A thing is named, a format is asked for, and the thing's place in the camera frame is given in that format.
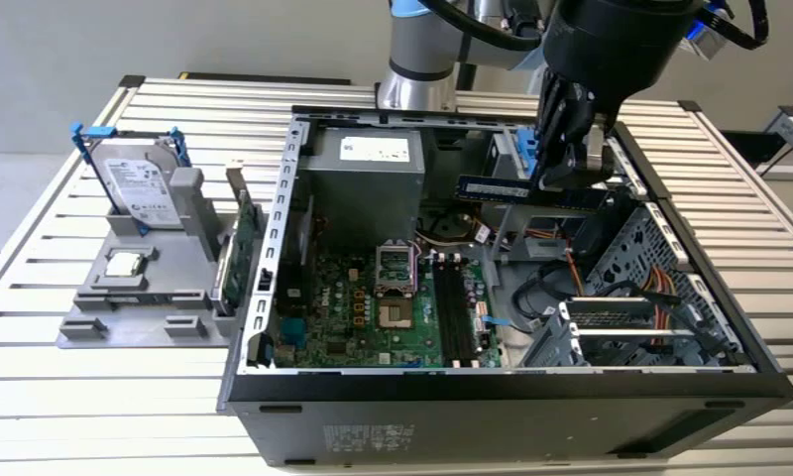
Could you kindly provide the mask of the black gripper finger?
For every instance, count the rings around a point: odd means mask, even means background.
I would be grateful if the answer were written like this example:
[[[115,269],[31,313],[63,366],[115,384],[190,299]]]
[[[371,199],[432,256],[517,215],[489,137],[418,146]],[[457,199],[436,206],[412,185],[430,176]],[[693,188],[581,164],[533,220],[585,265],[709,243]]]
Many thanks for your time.
[[[546,78],[535,133],[539,147],[534,183],[539,189],[586,186],[590,165],[585,141],[594,118],[591,92],[565,78]]]

